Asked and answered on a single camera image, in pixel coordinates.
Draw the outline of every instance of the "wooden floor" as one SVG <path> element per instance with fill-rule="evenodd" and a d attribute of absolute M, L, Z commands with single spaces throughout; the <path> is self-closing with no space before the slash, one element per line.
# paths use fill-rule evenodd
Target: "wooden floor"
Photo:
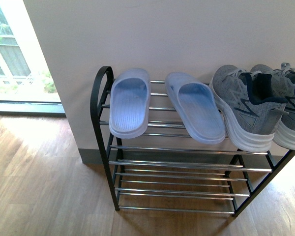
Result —
<path fill-rule="evenodd" d="M 0 116 L 0 236 L 295 236 L 295 157 L 237 218 L 115 212 L 64 118 Z"/>

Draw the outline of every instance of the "shoe lace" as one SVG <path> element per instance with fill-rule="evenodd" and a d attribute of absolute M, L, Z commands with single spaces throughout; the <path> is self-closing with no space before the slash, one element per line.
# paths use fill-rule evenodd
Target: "shoe lace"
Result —
<path fill-rule="evenodd" d="M 243 69 L 243 68 L 238 68 L 238 69 L 236 69 L 236 70 L 234 70 L 234 71 L 228 73 L 227 76 L 222 80 L 222 82 L 223 82 L 224 80 L 226 80 L 226 78 L 227 78 L 228 76 L 232 76 L 232 77 L 236 77 L 236 78 L 238 78 L 242 73 L 249 73 L 249 74 L 251 74 L 251 78 L 254 79 L 254 78 L 256 77 L 257 74 L 261 73 L 261 71 L 258 70 L 258 71 L 255 71 L 255 72 L 250 72 L 250 71 L 247 71 L 247 70 L 245 70 L 245 69 Z"/>
<path fill-rule="evenodd" d="M 292 71 L 295 71 L 295 68 L 291 67 L 291 64 L 289 64 L 288 62 L 283 62 L 281 63 L 281 69 L 273 70 L 273 75 L 285 77 L 287 74 L 291 73 Z"/>

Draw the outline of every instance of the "rack shelf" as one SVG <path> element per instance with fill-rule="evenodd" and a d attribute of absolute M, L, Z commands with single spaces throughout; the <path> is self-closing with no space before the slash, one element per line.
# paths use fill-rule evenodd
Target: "rack shelf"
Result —
<path fill-rule="evenodd" d="M 102 84 L 105 75 L 107 81 Z M 112 68 L 103 66 L 94 80 L 90 99 L 90 115 L 115 210 L 167 210 L 238 216 L 295 156 L 295 150 L 288 150 L 277 161 L 272 157 L 270 151 L 246 152 L 127 146 L 122 144 L 120 138 L 112 134 L 109 135 L 105 145 L 102 127 L 107 126 L 109 121 L 101 120 L 101 116 L 104 109 L 110 108 L 108 97 L 113 82 Z M 164 84 L 163 81 L 152 81 L 152 83 L 157 86 Z M 151 96 L 156 99 L 166 98 L 167 94 L 152 92 Z M 175 112 L 172 107 L 149 107 L 149 110 Z M 166 130 L 183 130 L 184 125 L 181 121 L 150 120 L 148 128 L 157 129 L 160 132 L 146 132 L 143 136 L 153 137 L 158 142 L 161 142 L 159 139 L 164 139 L 164 137 L 190 139 L 188 134 L 166 132 Z M 127 158 L 127 155 L 131 156 L 131 152 L 139 152 L 140 158 Z M 151 159 L 151 156 L 155 156 L 156 153 L 171 154 L 173 157 L 183 154 L 185 160 Z M 199 158 L 196 158 L 196 161 L 194 158 L 188 159 L 189 155 L 197 155 Z M 200 158 L 203 155 L 206 155 L 205 161 Z M 229 162 L 219 163 L 218 156 L 229 157 L 225 158 Z M 249 159 L 256 157 L 261 157 L 266 165 L 263 163 L 260 166 L 249 166 Z M 139 206 L 138 203 L 144 201 L 138 201 L 137 198 L 149 198 L 149 205 Z M 165 200 L 158 202 L 152 199 Z M 183 200 L 200 201 L 195 205 L 210 207 L 206 209 L 183 208 L 180 207 L 184 206 Z M 166 207 L 160 206 L 160 203 L 165 203 Z"/>

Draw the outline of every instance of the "sneaker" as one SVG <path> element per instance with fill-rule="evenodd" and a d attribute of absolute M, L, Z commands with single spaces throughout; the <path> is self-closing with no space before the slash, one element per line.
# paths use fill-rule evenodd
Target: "sneaker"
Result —
<path fill-rule="evenodd" d="M 251 71 L 262 71 L 272 75 L 272 91 L 275 96 L 284 97 L 288 103 L 273 141 L 278 145 L 295 150 L 295 68 L 289 63 L 282 63 L 281 69 L 271 69 L 266 65 L 256 65 Z"/>
<path fill-rule="evenodd" d="M 244 151 L 268 151 L 287 103 L 273 96 L 271 75 L 224 65 L 209 86 L 232 143 Z"/>

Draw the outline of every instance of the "slipper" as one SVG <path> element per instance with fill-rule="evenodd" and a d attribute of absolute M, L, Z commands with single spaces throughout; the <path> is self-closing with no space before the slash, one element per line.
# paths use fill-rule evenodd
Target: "slipper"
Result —
<path fill-rule="evenodd" d="M 149 74 L 143 69 L 129 69 L 116 78 L 109 113 L 109 129 L 114 136 L 131 139 L 145 132 L 150 93 Z"/>
<path fill-rule="evenodd" d="M 173 72 L 167 76 L 165 86 L 193 139 L 204 144 L 218 144 L 225 139 L 225 125 L 207 85 L 186 73 Z"/>

